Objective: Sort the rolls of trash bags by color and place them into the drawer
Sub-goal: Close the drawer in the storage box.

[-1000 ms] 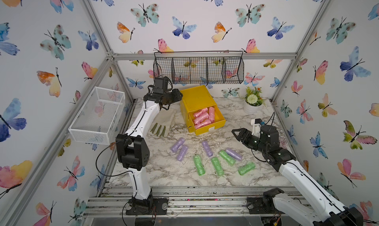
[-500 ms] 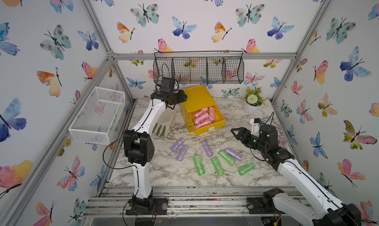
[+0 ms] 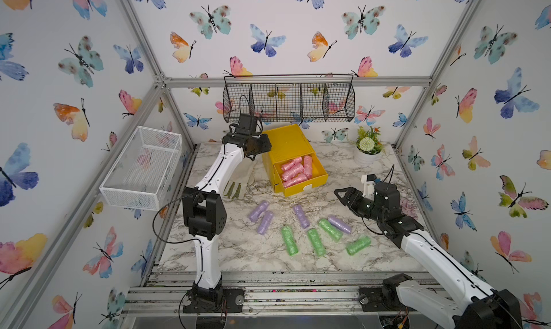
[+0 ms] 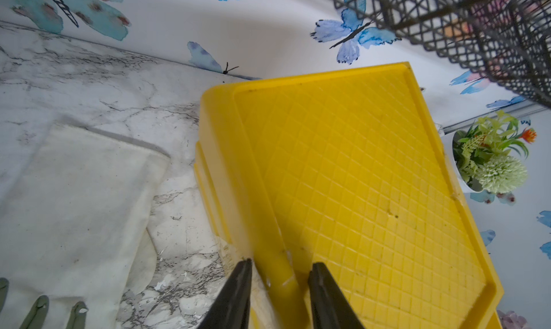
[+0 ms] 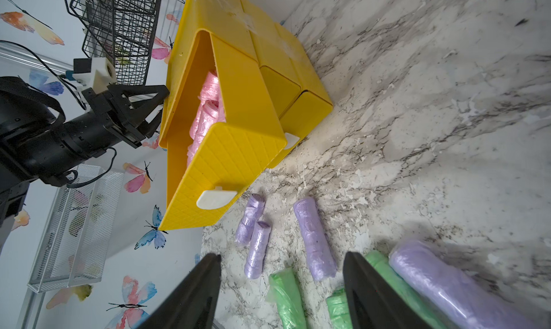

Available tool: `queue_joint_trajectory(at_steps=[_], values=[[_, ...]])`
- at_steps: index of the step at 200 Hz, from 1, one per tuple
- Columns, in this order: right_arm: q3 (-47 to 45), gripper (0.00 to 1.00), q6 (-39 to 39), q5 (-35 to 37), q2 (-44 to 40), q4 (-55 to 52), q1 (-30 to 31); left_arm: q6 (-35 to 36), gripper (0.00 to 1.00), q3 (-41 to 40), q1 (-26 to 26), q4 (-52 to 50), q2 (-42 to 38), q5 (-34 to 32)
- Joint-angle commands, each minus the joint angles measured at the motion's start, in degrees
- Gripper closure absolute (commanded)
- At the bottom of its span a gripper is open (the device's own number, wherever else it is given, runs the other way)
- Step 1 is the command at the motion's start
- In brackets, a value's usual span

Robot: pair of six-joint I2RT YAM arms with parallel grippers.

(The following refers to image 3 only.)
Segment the yellow drawer cabinet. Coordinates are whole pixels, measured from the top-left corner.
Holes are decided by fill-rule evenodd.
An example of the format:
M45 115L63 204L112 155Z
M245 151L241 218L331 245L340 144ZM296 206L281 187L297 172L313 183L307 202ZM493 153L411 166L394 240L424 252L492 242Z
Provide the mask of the yellow drawer cabinet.
M270 129L265 131L265 134L271 143L271 150L263 155L263 164L274 193L282 193L285 197L290 197L327 183L329 176L298 125ZM307 173L302 170L284 180L285 173L293 169L297 170L294 166L284 170L284 165L299 158L302 167L304 167L304 158L311 160L311 163L308 163Z

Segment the pink bag roll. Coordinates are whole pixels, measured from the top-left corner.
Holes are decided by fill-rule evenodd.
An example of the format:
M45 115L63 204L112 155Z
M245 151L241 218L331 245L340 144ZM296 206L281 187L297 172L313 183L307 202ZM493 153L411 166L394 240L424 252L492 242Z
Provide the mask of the pink bag roll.
M302 157L294 158L294 159L288 161L287 163L283 164L283 165L281 166L281 170L282 170L282 171L288 171L288 170L290 170L291 168L293 168L294 165L296 165L296 164L302 164L302 160L303 160Z
M311 155L304 156L303 167L303 174L306 176L307 179L311 179L313 177L313 159Z
M299 173L294 178L291 178L289 181L285 181L284 188L289 188L305 181L308 181L308 177L304 173Z
M281 175L283 182L288 182L297 177L298 174L304 172L304 166L301 163L293 164L287 171Z

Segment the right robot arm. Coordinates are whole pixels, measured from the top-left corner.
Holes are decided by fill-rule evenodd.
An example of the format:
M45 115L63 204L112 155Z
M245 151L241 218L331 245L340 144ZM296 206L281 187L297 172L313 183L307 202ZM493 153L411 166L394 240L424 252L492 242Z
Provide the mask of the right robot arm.
M405 215L396 185L375 183L360 191L334 191L339 202L361 219L373 220L382 235L413 257L448 293L446 297L401 273L383 281L379 297L363 300L388 309L416 310L441 328L520 328L519 300L509 290L496 290L459 264L414 218Z

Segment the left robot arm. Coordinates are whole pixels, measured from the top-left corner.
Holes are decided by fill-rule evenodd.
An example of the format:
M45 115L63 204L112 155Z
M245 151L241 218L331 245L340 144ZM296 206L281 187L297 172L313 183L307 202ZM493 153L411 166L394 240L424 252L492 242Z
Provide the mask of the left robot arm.
M227 221L222 192L242 161L254 161L270 150L271 143L263 132L261 118L241 114L222 138L220 151L206 175L196 186L185 188L183 219L195 246L194 287L201 292L213 292L221 287L218 244Z

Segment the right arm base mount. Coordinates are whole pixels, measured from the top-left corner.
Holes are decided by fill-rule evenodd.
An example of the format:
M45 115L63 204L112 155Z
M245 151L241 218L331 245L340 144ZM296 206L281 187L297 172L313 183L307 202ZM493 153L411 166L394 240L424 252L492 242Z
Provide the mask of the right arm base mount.
M397 287L413 278L407 274L396 274L383 280L377 287L360 287L358 302L363 312L398 311L403 309L397 295Z

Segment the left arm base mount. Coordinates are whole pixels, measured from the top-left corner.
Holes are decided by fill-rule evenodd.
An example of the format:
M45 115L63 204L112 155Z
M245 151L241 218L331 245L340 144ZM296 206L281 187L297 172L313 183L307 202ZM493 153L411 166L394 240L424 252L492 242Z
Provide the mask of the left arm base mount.
M214 288L203 288L194 283L182 298L180 313L241 313L245 290L227 288L219 282Z

